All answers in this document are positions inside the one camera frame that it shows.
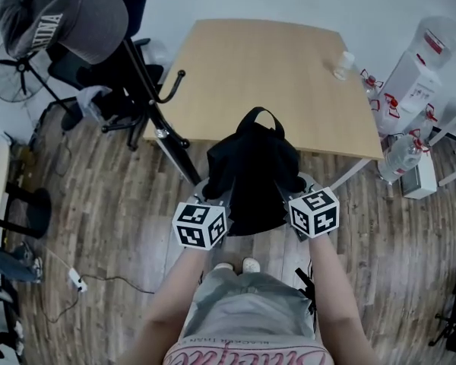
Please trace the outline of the small clear plastic bottle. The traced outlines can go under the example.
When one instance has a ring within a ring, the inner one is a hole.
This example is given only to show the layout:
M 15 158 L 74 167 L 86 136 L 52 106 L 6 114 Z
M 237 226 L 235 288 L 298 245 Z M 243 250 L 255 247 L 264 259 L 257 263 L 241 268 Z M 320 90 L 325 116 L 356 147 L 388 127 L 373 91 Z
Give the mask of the small clear plastic bottle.
M 343 51 L 337 64 L 333 68 L 333 75 L 340 81 L 345 81 L 349 72 L 353 69 L 355 56 L 348 51 Z

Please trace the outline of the grey cloth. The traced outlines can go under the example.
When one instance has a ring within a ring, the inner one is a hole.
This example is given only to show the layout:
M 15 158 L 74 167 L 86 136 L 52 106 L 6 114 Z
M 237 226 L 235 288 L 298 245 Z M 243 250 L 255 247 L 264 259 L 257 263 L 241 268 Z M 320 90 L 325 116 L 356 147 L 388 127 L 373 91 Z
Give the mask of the grey cloth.
M 95 98 L 103 99 L 109 95 L 112 89 L 102 85 L 94 85 L 81 89 L 76 95 L 76 101 L 84 116 L 91 116 L 96 121 L 100 121 L 102 113 Z

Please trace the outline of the white box appliance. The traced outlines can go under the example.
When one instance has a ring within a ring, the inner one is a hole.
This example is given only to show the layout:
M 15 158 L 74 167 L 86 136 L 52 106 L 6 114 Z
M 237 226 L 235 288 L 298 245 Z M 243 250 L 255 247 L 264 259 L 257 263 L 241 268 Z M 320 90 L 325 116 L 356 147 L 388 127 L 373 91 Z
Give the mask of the white box appliance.
M 437 191 L 434 164 L 430 152 L 423 153 L 420 162 L 401 177 L 403 197 L 420 200 Z

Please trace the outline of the person's right forearm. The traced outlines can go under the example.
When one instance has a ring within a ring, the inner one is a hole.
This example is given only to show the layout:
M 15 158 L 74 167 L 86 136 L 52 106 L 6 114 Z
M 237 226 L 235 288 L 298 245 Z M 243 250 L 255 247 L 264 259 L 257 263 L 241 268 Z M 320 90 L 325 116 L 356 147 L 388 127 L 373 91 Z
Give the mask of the person's right forearm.
M 356 298 L 328 235 L 309 241 L 321 339 L 336 365 L 378 365 Z

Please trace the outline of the grey baseball cap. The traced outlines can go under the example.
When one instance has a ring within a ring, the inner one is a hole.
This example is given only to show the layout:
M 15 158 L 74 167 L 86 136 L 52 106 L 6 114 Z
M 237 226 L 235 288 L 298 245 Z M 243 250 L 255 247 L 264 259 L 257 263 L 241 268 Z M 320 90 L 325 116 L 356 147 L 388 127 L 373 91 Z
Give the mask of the grey baseball cap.
M 96 65 L 116 51 L 127 28 L 123 0 L 0 0 L 0 31 L 14 58 L 58 43 Z

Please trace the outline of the black standing fan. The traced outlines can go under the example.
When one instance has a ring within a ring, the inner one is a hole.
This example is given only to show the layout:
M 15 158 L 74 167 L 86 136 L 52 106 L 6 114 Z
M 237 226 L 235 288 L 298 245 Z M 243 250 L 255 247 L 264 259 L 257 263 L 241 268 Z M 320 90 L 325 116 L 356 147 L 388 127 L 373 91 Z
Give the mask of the black standing fan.
M 51 60 L 46 51 L 14 59 L 0 45 L 0 99 L 8 103 L 29 100 L 43 89 L 49 80 Z

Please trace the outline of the black office chair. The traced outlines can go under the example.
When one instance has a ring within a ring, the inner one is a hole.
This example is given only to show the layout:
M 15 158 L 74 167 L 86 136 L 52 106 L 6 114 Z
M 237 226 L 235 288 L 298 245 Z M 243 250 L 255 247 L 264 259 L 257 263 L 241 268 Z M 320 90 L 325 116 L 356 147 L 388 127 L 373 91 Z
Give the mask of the black office chair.
M 47 54 L 52 60 L 48 68 L 51 77 L 74 87 L 78 92 L 94 85 L 112 89 L 112 92 L 103 99 L 95 98 L 103 117 L 100 121 L 101 130 L 103 133 L 128 130 L 127 147 L 131 151 L 136 151 L 139 139 L 136 128 L 145 127 L 148 117 L 129 96 L 125 80 L 112 70 L 115 59 L 111 58 L 99 65 L 90 65 L 59 44 L 47 49 Z M 84 115 L 76 98 L 63 99 L 61 102 L 70 110 L 62 118 L 62 129 L 70 131 Z

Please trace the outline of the large clear water jug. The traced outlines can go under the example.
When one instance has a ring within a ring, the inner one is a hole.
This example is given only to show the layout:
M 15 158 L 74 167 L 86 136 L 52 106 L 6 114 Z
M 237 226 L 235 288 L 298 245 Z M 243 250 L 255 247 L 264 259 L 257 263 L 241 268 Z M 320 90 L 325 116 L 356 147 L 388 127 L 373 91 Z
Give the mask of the large clear water jug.
M 456 53 L 456 21 L 443 16 L 423 18 L 417 25 L 407 51 L 428 69 L 440 70 Z

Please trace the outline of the light wooden table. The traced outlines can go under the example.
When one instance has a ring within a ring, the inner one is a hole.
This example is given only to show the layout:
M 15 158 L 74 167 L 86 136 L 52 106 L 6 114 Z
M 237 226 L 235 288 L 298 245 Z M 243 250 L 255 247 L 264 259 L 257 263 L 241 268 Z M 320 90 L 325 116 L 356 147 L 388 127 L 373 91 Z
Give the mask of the light wooden table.
M 343 81 L 334 67 L 346 49 L 339 33 L 277 21 L 199 20 L 182 44 L 164 82 L 179 71 L 176 95 L 160 106 L 167 124 L 190 141 L 219 141 L 242 117 L 262 106 L 265 125 L 276 117 L 301 151 L 335 154 L 355 164 L 331 182 L 345 183 L 382 158 L 372 111 L 359 75 Z

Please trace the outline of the black backpack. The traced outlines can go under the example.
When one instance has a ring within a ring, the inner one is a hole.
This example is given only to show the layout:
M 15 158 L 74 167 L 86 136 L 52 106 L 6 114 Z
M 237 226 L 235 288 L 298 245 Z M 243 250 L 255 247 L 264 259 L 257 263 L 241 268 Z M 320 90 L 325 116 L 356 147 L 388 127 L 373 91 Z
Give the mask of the black backpack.
M 256 122 L 264 107 L 251 109 L 235 133 L 207 152 L 208 181 L 202 194 L 217 200 L 228 192 L 232 221 L 230 236 L 251 236 L 286 223 L 281 190 L 300 193 L 306 182 L 299 177 L 299 155 L 285 139 L 277 118 L 274 127 Z

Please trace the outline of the white water dispenser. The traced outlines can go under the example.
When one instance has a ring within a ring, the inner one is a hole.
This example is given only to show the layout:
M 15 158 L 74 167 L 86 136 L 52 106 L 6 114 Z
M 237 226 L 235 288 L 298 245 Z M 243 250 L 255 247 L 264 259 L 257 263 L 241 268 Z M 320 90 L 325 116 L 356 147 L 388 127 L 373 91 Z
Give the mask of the white water dispenser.
M 423 64 L 419 57 L 406 51 L 384 83 L 380 95 L 383 100 L 394 98 L 402 112 L 420 113 L 441 89 L 437 73 Z

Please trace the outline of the black coat rack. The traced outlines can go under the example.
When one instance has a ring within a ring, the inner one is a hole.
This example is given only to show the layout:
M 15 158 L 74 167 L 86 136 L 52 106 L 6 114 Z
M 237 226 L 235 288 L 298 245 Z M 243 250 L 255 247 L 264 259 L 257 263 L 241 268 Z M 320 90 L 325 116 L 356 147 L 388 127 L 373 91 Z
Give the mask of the black coat rack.
M 182 176 L 193 186 L 196 186 L 200 183 L 201 177 L 187 153 L 190 142 L 175 131 L 160 110 L 160 105 L 170 102 L 176 95 L 186 75 L 185 71 L 178 70 L 169 94 L 166 98 L 161 99 L 151 82 L 143 59 L 131 39 L 122 41 L 122 50 L 125 52 L 125 64 L 131 69 L 131 77 L 135 83 L 131 94 L 144 106 L 149 120 L 154 125 L 154 135 L 158 145 Z

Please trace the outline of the person's grey trousers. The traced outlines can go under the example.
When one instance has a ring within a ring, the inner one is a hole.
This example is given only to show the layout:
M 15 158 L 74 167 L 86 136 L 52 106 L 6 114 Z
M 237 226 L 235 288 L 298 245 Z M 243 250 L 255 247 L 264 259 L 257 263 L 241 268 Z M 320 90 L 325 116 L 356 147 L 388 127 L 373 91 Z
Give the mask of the person's grey trousers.
M 265 273 L 211 271 L 195 291 L 183 335 L 314 338 L 311 301 Z

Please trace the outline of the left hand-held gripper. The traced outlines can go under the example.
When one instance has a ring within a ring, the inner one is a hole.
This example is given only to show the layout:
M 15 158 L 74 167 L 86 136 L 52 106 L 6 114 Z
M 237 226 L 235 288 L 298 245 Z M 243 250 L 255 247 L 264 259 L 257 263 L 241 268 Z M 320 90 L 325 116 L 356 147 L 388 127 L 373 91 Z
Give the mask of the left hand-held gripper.
M 210 200 L 203 194 L 207 183 L 208 179 L 202 180 L 194 187 L 188 201 L 177 205 L 172 229 L 180 246 L 200 250 L 220 248 L 230 233 L 232 190 Z

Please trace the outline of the person's white printed shirt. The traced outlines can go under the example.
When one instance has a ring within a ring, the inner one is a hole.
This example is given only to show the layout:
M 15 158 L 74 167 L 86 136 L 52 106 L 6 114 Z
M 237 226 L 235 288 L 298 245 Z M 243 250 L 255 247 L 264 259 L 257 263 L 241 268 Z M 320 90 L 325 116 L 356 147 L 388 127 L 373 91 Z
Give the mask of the person's white printed shirt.
M 166 353 L 163 365 L 334 365 L 326 348 L 297 335 L 191 335 Z

